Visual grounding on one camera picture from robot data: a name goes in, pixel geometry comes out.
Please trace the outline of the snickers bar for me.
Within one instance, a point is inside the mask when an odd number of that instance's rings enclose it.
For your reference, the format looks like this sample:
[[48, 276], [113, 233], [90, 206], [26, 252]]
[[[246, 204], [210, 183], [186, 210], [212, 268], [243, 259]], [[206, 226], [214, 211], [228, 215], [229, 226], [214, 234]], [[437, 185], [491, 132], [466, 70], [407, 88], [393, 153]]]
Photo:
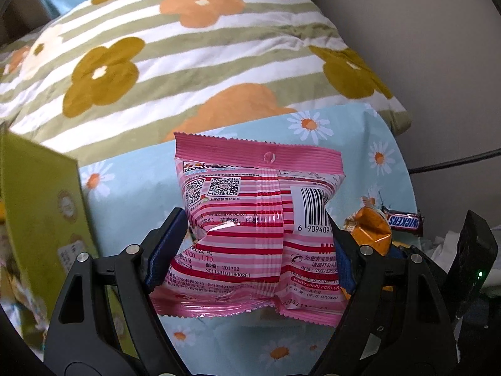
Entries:
[[407, 213], [382, 207], [382, 212], [392, 230], [408, 232], [416, 237], [422, 237], [424, 232], [424, 218], [420, 213]]

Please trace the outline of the orange candy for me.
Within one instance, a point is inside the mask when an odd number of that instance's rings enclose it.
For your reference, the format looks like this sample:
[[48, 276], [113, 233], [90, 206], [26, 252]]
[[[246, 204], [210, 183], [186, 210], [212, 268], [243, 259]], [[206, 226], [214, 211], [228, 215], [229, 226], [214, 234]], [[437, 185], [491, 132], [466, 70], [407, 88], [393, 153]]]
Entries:
[[[372, 206], [364, 206], [346, 218], [343, 230], [352, 235], [358, 246], [368, 245], [380, 255], [386, 256], [391, 247], [391, 229], [383, 212]], [[355, 287], [352, 263], [345, 248], [335, 242], [340, 290], [347, 300]]]

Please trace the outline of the green cardboard box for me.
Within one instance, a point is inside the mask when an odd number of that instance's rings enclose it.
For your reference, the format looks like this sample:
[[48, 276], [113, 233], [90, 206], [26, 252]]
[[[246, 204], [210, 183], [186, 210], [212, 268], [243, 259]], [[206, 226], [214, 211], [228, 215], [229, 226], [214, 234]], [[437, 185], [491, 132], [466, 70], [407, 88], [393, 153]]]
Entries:
[[75, 159], [1, 130], [1, 304], [37, 353], [76, 257], [98, 256]]

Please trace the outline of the pink striped snack bag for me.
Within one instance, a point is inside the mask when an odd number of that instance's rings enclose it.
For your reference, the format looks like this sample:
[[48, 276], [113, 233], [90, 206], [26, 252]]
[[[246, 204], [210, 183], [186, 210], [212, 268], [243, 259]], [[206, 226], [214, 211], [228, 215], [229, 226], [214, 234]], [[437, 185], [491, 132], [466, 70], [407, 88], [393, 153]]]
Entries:
[[194, 244], [151, 293], [157, 313], [228, 316], [273, 307], [335, 326], [346, 308], [326, 207], [340, 152], [177, 133], [175, 163]]

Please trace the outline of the floral striped quilt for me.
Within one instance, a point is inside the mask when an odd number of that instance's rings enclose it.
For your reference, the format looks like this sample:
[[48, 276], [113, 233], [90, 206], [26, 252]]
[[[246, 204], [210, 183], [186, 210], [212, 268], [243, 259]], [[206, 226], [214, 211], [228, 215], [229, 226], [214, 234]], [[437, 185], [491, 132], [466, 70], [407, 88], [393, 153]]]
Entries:
[[1, 49], [1, 121], [92, 163], [240, 122], [369, 103], [408, 111], [311, 0], [87, 0]]

